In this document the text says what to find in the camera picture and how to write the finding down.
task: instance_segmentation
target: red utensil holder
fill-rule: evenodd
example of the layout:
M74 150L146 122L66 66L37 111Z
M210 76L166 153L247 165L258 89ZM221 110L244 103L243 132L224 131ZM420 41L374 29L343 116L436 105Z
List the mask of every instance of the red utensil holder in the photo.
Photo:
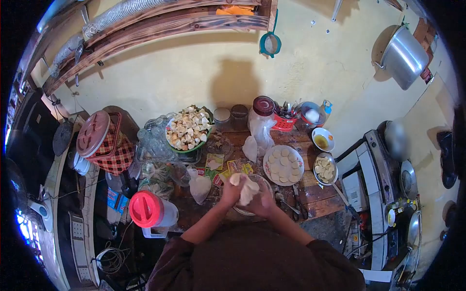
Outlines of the red utensil holder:
M277 114L274 113L274 119L277 121L277 124L272 127L272 129L276 129L279 131L284 131L284 132L289 132L293 130L293 125L296 123L298 120L297 118L295 119L285 119L281 118Z

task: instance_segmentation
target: brown sleeve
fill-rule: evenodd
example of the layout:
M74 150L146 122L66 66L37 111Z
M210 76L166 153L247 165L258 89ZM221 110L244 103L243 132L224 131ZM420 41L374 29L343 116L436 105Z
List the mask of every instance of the brown sleeve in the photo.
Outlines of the brown sleeve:
M307 247L313 252L322 275L329 284L329 290L366 289L364 276L343 254L335 250L327 241L313 240Z
M164 247L147 282L146 291L191 290L190 259L194 244L180 237L172 238Z

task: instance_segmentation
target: teal strainer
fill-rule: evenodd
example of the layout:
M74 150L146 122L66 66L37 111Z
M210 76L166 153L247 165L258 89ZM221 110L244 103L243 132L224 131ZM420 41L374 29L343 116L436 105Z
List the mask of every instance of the teal strainer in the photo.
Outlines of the teal strainer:
M274 34L275 26L277 26L278 19L278 9L277 14L275 15L274 30L272 32L267 32L260 38L259 46L260 53L270 55L272 58L280 52L281 40L278 36Z

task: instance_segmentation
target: plastic jug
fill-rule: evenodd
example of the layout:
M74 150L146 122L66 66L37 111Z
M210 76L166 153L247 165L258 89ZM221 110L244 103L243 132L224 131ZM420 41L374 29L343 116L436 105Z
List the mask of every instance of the plastic jug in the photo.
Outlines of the plastic jug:
M178 208L150 191L137 192L130 200L130 216L146 238L164 238L178 221Z

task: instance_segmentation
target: green bowl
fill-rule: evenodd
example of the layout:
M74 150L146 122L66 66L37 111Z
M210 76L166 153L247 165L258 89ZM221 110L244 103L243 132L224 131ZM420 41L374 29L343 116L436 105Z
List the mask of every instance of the green bowl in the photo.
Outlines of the green bowl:
M212 124L212 120L210 119L210 117L208 117L207 119L209 120L209 123ZM172 120L174 120L174 118L171 118L171 119L168 121L167 125L165 126L165 139L167 140L167 143L168 143L168 145L170 146L170 148L171 148L172 151L174 151L175 153L182 153L182 154L184 154L184 153L189 153L189 152L192 152L192 151L194 151L194 150L197 150L198 148L200 148L201 146L203 146L204 143L206 143L206 142L200 142L197 146L195 146L194 148L189 149L189 150L179 150L179 149L174 148L174 147L170 144L170 142L168 141L168 139L167 139L167 130L168 130L168 129L171 129L170 123L172 122ZM206 135L207 135L207 139L209 138L209 135L210 135L210 132L212 131L212 128L213 128L213 127L211 127L211 128L207 131L207 134L206 134Z

